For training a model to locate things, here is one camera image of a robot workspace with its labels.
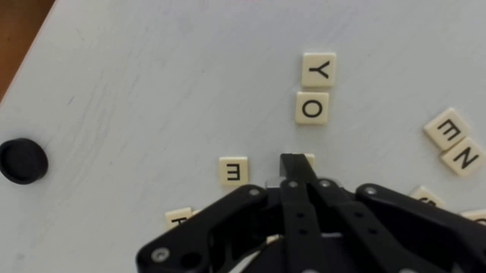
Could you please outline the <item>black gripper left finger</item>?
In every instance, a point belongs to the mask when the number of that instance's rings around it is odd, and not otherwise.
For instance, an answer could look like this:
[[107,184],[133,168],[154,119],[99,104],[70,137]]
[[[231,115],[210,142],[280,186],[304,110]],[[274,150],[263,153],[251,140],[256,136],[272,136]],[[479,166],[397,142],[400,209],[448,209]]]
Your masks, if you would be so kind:
[[281,231],[280,191],[240,186],[143,245],[137,273],[228,273]]

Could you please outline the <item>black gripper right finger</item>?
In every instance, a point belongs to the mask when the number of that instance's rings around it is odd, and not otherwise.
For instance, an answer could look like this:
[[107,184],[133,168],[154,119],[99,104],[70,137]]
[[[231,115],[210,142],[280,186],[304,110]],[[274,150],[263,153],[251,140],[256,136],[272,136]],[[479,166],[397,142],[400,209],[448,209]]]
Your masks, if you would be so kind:
[[455,265],[464,273],[486,273],[483,224],[376,183],[351,194],[319,178],[304,154],[284,153],[281,169],[316,195],[313,212],[328,212],[379,273],[447,273]]

